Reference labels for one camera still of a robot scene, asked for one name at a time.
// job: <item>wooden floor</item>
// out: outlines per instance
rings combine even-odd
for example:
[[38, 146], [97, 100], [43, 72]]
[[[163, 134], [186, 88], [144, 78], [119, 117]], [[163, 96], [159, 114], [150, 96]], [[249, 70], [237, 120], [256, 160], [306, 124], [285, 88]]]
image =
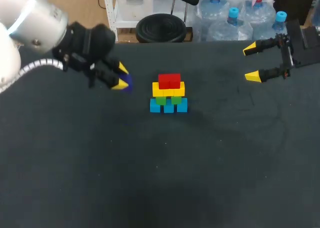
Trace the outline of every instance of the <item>wooden floor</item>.
[[[98, 0], [48, 0], [69, 14], [69, 22], [78, 21], [87, 28], [99, 23], [108, 25], [107, 12], [98, 5]], [[100, 0], [105, 7], [105, 0]]]

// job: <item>blue block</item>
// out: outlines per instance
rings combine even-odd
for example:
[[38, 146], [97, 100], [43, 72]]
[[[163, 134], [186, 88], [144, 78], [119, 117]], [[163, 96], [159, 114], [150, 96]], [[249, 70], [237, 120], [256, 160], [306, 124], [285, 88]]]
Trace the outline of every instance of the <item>blue block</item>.
[[156, 99], [150, 99], [150, 112], [151, 113], [160, 113], [161, 107], [157, 104]]
[[171, 104], [171, 99], [166, 100], [166, 104], [163, 106], [164, 113], [174, 113], [175, 112], [175, 105]]
[[181, 104], [176, 105], [176, 112], [188, 112], [188, 98], [182, 98]]
[[122, 91], [124, 92], [132, 92], [134, 83], [132, 81], [132, 77], [130, 74], [119, 74], [119, 78], [124, 82], [127, 82], [129, 85], [127, 88], [124, 88]]

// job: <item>dark table surface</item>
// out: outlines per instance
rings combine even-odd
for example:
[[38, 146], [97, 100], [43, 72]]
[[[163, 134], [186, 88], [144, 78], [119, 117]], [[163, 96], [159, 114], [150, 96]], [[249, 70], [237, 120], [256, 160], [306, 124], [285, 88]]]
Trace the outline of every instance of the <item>dark table surface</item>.
[[[281, 61], [246, 45], [117, 45], [132, 94], [24, 76], [0, 95], [0, 227], [320, 226], [319, 65], [246, 82]], [[188, 114], [149, 113], [160, 73], [181, 73]]]

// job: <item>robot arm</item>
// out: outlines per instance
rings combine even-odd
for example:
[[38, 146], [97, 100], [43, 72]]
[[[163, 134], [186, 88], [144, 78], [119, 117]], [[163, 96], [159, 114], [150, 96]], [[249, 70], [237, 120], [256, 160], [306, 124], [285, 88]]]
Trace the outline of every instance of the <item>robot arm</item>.
[[[17, 60], [17, 51], [8, 48], [13, 44], [9, 37], [38, 53], [52, 50], [65, 71], [71, 68], [83, 72], [90, 86], [95, 79], [114, 90], [130, 86], [126, 68], [119, 60], [107, 57], [114, 47], [115, 34], [103, 24], [92, 29], [77, 22], [68, 25], [68, 15], [47, 0], [0, 0], [0, 40], [6, 40], [0, 43], [0, 62], [4, 56], [12, 62]], [[6, 66], [7, 80], [19, 72], [17, 67], [20, 69], [19, 62]]]

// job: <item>yellow block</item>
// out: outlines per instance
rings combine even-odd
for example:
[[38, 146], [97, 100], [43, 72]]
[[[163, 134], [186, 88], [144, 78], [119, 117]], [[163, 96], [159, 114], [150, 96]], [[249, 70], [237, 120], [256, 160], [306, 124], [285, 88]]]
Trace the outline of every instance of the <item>yellow block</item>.
[[153, 95], [153, 97], [163, 97], [164, 96], [164, 90], [159, 89], [158, 82], [152, 82], [152, 95]]
[[174, 89], [174, 97], [184, 97], [185, 96], [185, 83], [183, 81], [180, 82], [180, 89]]
[[247, 81], [260, 82], [261, 83], [261, 79], [260, 79], [260, 76], [259, 76], [259, 70], [251, 72], [251, 73], [247, 73], [244, 76], [245, 76], [245, 79]]
[[163, 89], [164, 97], [173, 97], [175, 95], [175, 89]]

